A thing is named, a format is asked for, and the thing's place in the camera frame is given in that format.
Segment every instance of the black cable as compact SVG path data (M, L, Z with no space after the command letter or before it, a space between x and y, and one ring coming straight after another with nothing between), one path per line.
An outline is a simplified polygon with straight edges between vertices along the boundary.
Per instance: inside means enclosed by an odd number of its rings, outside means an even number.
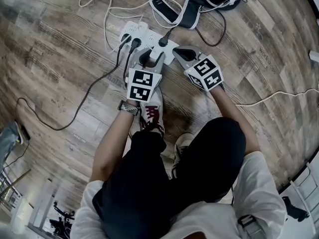
M3 171L4 171L4 169L5 168L7 168L8 166L11 166L13 163L15 163L19 158L22 158L23 156L24 156L24 154L25 154L25 152L26 152L26 150L28 149L28 147L29 147L29 144L30 144L30 141L28 141L28 145L27 145L27 147L25 148L25 150L24 150L24 152L23 152L23 154L20 156L20 157L18 157L15 161L13 161L13 162L11 162L9 165L7 165L7 166L5 166L3 169L2 169L2 171L1 171L1 173L0 174L2 174L3 173Z
M204 38L204 36L199 32L198 28L197 28L197 27L195 28L195 30L196 30L197 33L199 34L200 38L204 41L204 43L206 43L206 44L207 44L208 46L210 46L210 47L216 47L217 45L219 45L219 44L221 43L221 41L224 39L224 36L225 36L225 33L226 33L226 29L227 29L227 22L226 22L226 19L225 19L224 15L223 15L220 11L218 11L218 10L216 10L216 12L217 12L217 13L223 18L223 20L224 20L224 31L223 31L223 33L222 33L222 35L221 35L221 37L220 37L220 39L219 39L218 42L216 42L215 44L211 44L211 43L207 42L207 40Z
M172 33L172 31L174 30L174 28L176 27L172 27L160 40L159 40L159 46L160 47L166 47L168 44L168 38L170 36L170 34Z
M126 70L128 68L128 65L129 65L129 60L130 60L131 54L132 53L130 52L129 55L128 55L128 58L126 60L126 64L125 64L125 67L124 67L124 72L123 72L123 81L124 81L125 86L126 86L125 75L126 75Z
M135 51L135 49L141 45L141 43L142 43L142 41L139 38L134 38L132 41L129 55L128 55L128 58L126 60L126 64L125 64L125 68L124 68L124 72L123 72L123 81L124 81L125 87L127 87L127 83L125 82L125 75L126 75L126 70L128 68L130 56L133 53L133 51Z
M122 50L123 46L124 46L124 44L119 47L119 51L118 51L118 55L117 55L115 67L114 67L110 72L108 72L108 73L102 75L100 78L98 78L97 80L95 80L95 81L90 85L90 87L89 87L88 90L86 91L86 94L85 94L84 98L82 99L82 102L81 102L80 105L78 106L78 108L77 108L77 110L76 110L76 112L75 112L75 115L74 115L73 119L71 120L71 122L70 122L69 124L67 124L67 125L65 125L65 126L63 126L63 127L61 127L61 128L54 128L54 127L50 126L49 124L47 124L46 122L44 122L44 121L39 117L39 115L36 113L36 111L35 111L34 109L31 108L31 106L29 105L28 101L27 101L25 98L18 98L18 100L16 101L16 105L15 105L15 118L17 118L17 106L18 106L19 100L24 100L24 101L26 102L26 104L28 105L28 107L30 108L30 110L36 115L36 117L38 118L38 120L39 120L42 124L44 124L44 125L46 125L47 127L51 128L52 130L54 130L54 131L61 131L61 130L65 129L65 128L67 128L68 126L70 126L70 125L74 122L74 120L75 120L77 114L79 113L79 111L80 111L82 105L84 104L86 98L88 97L88 95L89 95L89 93L90 93L92 87L93 87L97 82L99 82L100 80L102 80L103 78L105 78L105 77L107 77L108 75L112 74L112 73L118 68L118 66L119 66L119 59L120 59L120 51Z
M219 8L220 6L224 5L226 2L228 2L229 0L224 0L223 2L220 2L219 4L216 5L217 8Z

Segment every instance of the wooden floor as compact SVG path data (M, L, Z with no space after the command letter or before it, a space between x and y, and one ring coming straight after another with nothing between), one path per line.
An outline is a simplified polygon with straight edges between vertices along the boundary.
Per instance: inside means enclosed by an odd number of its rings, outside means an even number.
M80 8L78 1L0 0L1 127L14 119L18 97L28 99L52 125L69 123L88 86L114 66L116 54L106 55L103 41L109 0L96 0L86 8ZM114 0L113 5L135 7L145 1ZM145 13L143 20L151 29L166 33L153 20L149 5L134 14L138 12ZM226 92L235 102L253 103L278 90L296 93L318 87L319 66L310 62L308 53L319 51L319 27L307 0L248 0L223 14L227 33L218 47L206 46L195 31L181 28L171 39L212 54L222 68ZM212 12L201 16L198 28L215 42L222 22ZM125 23L108 18L111 45L118 44ZM31 203L44 181L51 178L60 203L65 208L79 207L95 149L125 96L122 73L126 54L121 56L120 68L92 89L75 122L63 131L42 125L25 103L18 106L31 141L9 176L14 179L32 169L18 186ZM163 154L168 164L179 135L196 133L220 113L214 100L189 82L176 61L162 73L167 143ZM317 102L314 92L297 98L277 95L264 104L241 109L256 130L277 186L286 183L319 144ZM21 155L25 146L19 146L8 161Z

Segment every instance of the shoelace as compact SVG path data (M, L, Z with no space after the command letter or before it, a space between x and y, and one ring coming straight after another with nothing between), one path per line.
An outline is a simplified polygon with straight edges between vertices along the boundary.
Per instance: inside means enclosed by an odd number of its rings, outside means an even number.
M148 130L153 130L154 128L157 128L161 133L162 136L164 135L164 128L160 125L160 113L158 110L158 106L145 106L146 108L146 114L148 116L148 122L146 122L143 117L141 117L140 121L142 124L142 127L148 128Z

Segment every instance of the electrical cord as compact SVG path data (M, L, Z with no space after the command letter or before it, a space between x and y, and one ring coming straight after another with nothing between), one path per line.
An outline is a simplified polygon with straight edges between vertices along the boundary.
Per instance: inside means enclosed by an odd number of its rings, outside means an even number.
M224 39L225 34L226 34L226 30L227 30L227 21L226 21L224 15L223 15L220 11L218 11L218 10L217 10L216 12L217 12L217 13L223 18L223 20L224 20L224 31L223 31L223 33L222 33L222 35L221 35L221 37L220 37L220 39L219 39L218 42L216 42L215 44L209 43L209 42L204 38L204 36L200 33L200 31L198 30L198 28L197 28L197 27L195 28L195 30L196 30L197 33L199 34L200 38L204 41L204 43L206 43L206 44L207 44L208 46L210 46L210 47L216 47L217 45L219 45L219 44L221 43L221 41Z
M70 230L71 232L70 228L65 228L64 235L67 237L67 239L70 239L70 232L68 232L67 230Z
M15 161L11 162L9 165L6 165L6 166L2 169L2 171L1 171L1 173L0 173L0 174L2 174L2 173L3 173L3 171L4 171L4 169L5 169L5 168L7 168L7 167L11 166L11 165L12 165L13 163L15 163L15 162L16 162L19 158L22 158L22 157L24 156L24 154L25 154L26 150L29 148L29 144L30 144L30 141L28 141L28 145L26 146L26 148L25 148L25 150L24 150L23 154L22 154L20 157L18 157Z
M209 11L212 11L212 10L216 10L218 8L220 8L221 6L223 6L225 3L227 3L229 0L224 0L223 2L221 2L220 4L214 4L212 3L210 0L206 0L211 6L215 6L214 8L212 9L208 9L208 10L202 10L203 7L200 9L199 13L205 13L205 12L209 12Z
M79 113L79 111L80 111L82 105L84 104L86 98L88 97L88 95L89 95L89 93L90 93L92 87L93 87L97 82L99 82L100 80L102 80L102 79L104 79L105 77L107 77L108 75L112 74L112 73L118 68L118 66L119 66L119 59L120 59L120 52L121 52L121 50L122 50L124 44L125 44L125 43L123 43L123 44L119 47L119 51L118 51L118 55L117 55L115 67L114 67L110 72L108 72L108 73L102 75L100 78L98 78L97 80L95 80L95 81L89 86L88 90L86 91L86 94L85 94L84 98L82 99L80 105L78 106L78 108L77 108L77 110L76 110L76 112L75 112L75 115L74 115L73 119L71 120L71 122L70 122L69 124L67 124L67 125L65 125L65 126L63 126L63 127L60 127L60 128L55 128L55 127L49 125L48 123L44 122L44 121L39 117L39 115L36 113L36 111L35 111L34 109L32 109L32 107L29 105L28 101L27 101L25 98L18 98L18 100L16 101L16 104L15 104L15 118L17 118L17 106L18 106L18 104L19 104L19 100L23 100L23 101L26 102L26 104L28 105L28 107L30 108L30 110L36 115L36 117L38 118L38 120L39 120L42 124L44 124L44 125L46 125L47 127L49 127L50 129L52 129L52 130L54 130L54 131L61 131L61 130L65 129L65 128L69 127L69 126L74 122L74 120L75 120L76 116L78 115L78 113Z
M134 52L134 50L137 47L139 47L141 45L141 43L142 43L142 41L139 38L134 38L132 41L129 55L128 55L128 58L126 60L126 64L125 64L125 68L124 68L124 72L123 72L123 81L124 81L125 87L127 86L127 83L125 82L125 75L126 75L126 70L128 68L128 65L129 65L129 60L130 60L131 54Z
M159 46L160 47L166 47L167 44L168 44L168 39L169 39L169 36L170 34L172 33L172 31L175 29L174 28L171 28L160 40L159 40Z
M236 106L237 106L237 107L253 107L253 106L256 106L256 105L258 105L258 104L260 104L260 103L262 103L262 102L264 102L264 101L267 101L268 99L272 98L272 97L273 97L274 95L276 95L276 94L284 94L284 95L289 95L289 96L292 96L292 97L297 97L297 96L300 96L300 95L305 95L305 94L307 94L307 93L308 93L309 91L311 91L311 90L314 90L314 91L316 91L317 93L319 93L319 91L316 90L316 89L314 89L314 88L308 89L307 91L301 92L301 93L298 93L298 94L291 94L291 93L287 93L287 92L283 92L283 91L277 91L277 92L274 92L272 95L270 95L270 96L268 96L268 97L266 97L266 98L264 98L264 99L262 99L262 100L260 100L260 101L258 101L258 102L255 102L255 103L253 103L253 104L249 104L249 105L236 104Z
M79 6L80 7L86 7L88 6L90 3L92 3L94 0L89 0L86 4L81 4L81 1L82 0L79 0ZM135 17L140 17L140 20L139 20L139 23L138 23L138 26L137 29L135 29L135 31L140 31L140 23L142 21L142 18L144 17L144 14L139 14L139 15L134 15L134 16L118 16L118 15L115 15L113 13L111 13L111 10L112 9L120 9L120 10L135 10L135 9L138 9L138 8L141 8L145 5L147 5L148 3L150 3L151 1L154 1L154 0L148 0L147 2L145 2L144 4L140 5L140 6L137 6L137 7L133 7L133 8L123 8L123 7L112 7L112 0L110 0L109 2L109 5L108 5L108 8L107 8L107 11L105 13L105 16L104 16L104 20L103 20L103 30L104 30L104 45L105 45L105 50L106 50L106 53L107 54L111 54L112 52L114 52L121 44L125 43L125 40L123 40L117 47L113 48L110 46L109 42L108 42L108 39L107 39L107 36L106 36L106 19L107 19L107 16L110 14L114 17L117 17L117 18L135 18ZM180 8L180 11L182 12L183 11L183 7L178 3L176 2L175 0L170 0L172 2L174 2L175 4L178 5L178 7ZM170 26L164 26L162 24L160 24L160 22L156 19L155 17L155 14L154 14L154 9L153 9L153 15L154 15L154 19L156 20L156 22L163 28L174 28L176 26L179 25L179 23L181 22L182 20L182 14L180 13L178 18L176 19L176 24L175 25L170 25Z

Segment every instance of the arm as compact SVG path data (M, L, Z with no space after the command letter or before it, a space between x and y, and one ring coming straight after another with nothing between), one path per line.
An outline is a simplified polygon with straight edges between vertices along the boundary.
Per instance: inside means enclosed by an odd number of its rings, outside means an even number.
M135 101L127 100L137 106ZM90 181L107 181L121 160L134 115L120 111L96 149Z
M99 192L102 185L102 181L93 181L86 186L81 207L76 212L72 224L71 239L107 239L102 229L100 217L92 203L93 197Z
M260 151L258 139L254 129L246 120L244 115L235 106L235 104L229 98L226 92L220 86L216 86L210 91L210 93L215 99L216 104L223 117L233 119L239 123L240 128L242 129L246 137L245 155L252 153L254 151Z
M285 224L287 210L261 152L257 151L244 157L233 195L233 208L238 219L250 214L262 226L266 238L279 237Z

